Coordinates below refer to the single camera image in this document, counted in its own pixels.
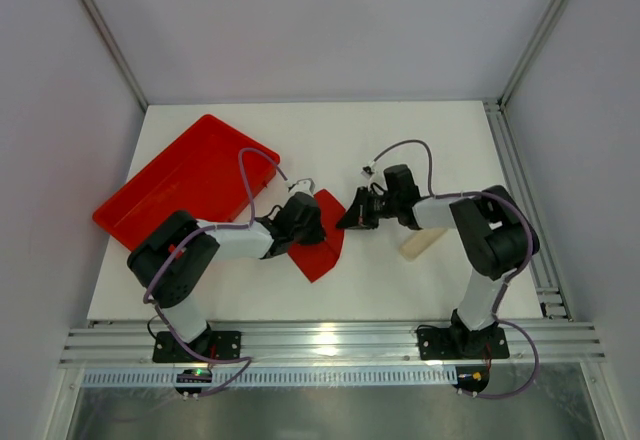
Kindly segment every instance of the beige object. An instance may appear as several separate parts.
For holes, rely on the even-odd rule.
[[[447,230],[446,228],[426,228],[414,233],[400,246],[400,254],[405,260],[412,262],[444,235]]]

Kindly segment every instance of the gray floor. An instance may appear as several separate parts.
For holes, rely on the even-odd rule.
[[[494,366],[487,392],[518,386],[530,368]],[[579,365],[544,365],[529,391],[501,401],[460,397],[448,386],[230,390],[198,402],[173,398],[174,392],[159,389],[86,390],[68,438],[603,438]],[[138,418],[121,421],[132,417]]]

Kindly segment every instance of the cable connector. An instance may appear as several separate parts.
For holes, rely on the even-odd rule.
[[[362,167],[362,171],[360,173],[362,173],[362,175],[365,178],[369,179],[376,174],[375,167],[376,167],[376,162],[372,160],[366,166]]]

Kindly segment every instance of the robotic arm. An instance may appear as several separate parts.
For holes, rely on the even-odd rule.
[[[397,218],[411,230],[457,229],[473,270],[464,299],[453,311],[448,335],[454,358],[482,358],[485,346],[499,333],[495,312],[504,295],[505,277],[527,256],[525,229],[505,207],[507,203],[517,209],[515,202],[502,186],[487,188],[473,197],[421,197],[406,165],[387,168],[384,177],[386,190],[379,186],[377,190],[358,188],[353,204],[336,226],[370,230],[378,227],[381,218]],[[527,225],[535,254],[538,237]]]
[[[196,230],[207,228],[178,252],[152,292],[178,336],[194,352],[207,355],[211,329],[192,295],[205,269],[212,260],[268,259],[286,253],[294,243],[314,245],[324,241],[326,234],[314,190],[313,180],[298,181],[273,218],[256,218],[251,226],[226,224],[224,229],[216,229],[216,224],[196,220],[186,211],[175,212],[130,254],[127,266],[140,284],[149,288],[176,246]]]

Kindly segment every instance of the gray wall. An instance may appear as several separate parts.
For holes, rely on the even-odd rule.
[[[510,120],[580,318],[640,413],[640,0],[571,0]],[[631,438],[640,438],[637,430]]]
[[[76,0],[0,5],[0,438],[29,439],[95,283],[106,236],[91,213],[142,112]]]
[[[151,103],[497,97],[548,0],[96,0]]]

